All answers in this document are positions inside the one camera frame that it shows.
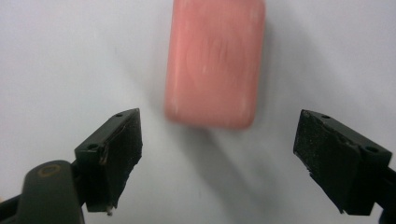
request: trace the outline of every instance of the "white table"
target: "white table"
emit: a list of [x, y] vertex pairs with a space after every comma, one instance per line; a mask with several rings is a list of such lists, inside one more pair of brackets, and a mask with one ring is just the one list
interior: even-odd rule
[[171, 0], [4, 1], [0, 197], [140, 107], [143, 158], [114, 216], [85, 211], [86, 223], [376, 223], [378, 206], [340, 215], [292, 146], [304, 108], [396, 152], [395, 12], [393, 0], [268, 0], [257, 117], [237, 132], [164, 119]]

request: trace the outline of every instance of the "white surface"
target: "white surface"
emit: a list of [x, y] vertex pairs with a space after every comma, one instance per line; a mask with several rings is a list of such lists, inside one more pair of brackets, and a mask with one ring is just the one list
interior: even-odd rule
[[292, 145], [305, 108], [396, 152], [395, 11], [393, 0], [268, 0], [257, 117], [236, 132], [163, 118], [171, 0], [3, 1], [0, 196], [140, 107], [143, 158], [114, 216], [85, 212], [86, 223], [376, 223], [378, 206], [340, 215]]

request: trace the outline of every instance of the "soap bar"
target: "soap bar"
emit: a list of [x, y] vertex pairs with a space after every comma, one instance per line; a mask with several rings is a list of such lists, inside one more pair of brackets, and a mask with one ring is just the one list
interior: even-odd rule
[[231, 129], [252, 123], [264, 18], [263, 0], [174, 0], [166, 117]]

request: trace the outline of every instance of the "screw hole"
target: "screw hole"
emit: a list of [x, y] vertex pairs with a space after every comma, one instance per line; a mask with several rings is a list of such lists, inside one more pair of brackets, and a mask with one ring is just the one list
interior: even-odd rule
[[94, 149], [94, 148], [96, 148], [96, 147], [98, 147], [97, 144], [90, 144], [90, 145], [88, 146], [88, 149]]
[[366, 147], [366, 150], [374, 152], [374, 153], [378, 152], [378, 149], [375, 147]]
[[41, 168], [38, 171], [38, 175], [40, 177], [48, 177], [48, 176], [51, 176], [51, 175], [55, 175], [59, 171], [61, 171], [61, 166], [60, 165], [51, 164], [51, 165], [48, 165], [48, 166], [45, 166], [45, 167]]

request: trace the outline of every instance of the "pink soap bar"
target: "pink soap bar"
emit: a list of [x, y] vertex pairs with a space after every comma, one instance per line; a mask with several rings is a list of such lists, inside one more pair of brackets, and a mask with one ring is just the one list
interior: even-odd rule
[[165, 115], [194, 126], [243, 129], [254, 120], [263, 0], [175, 0]]

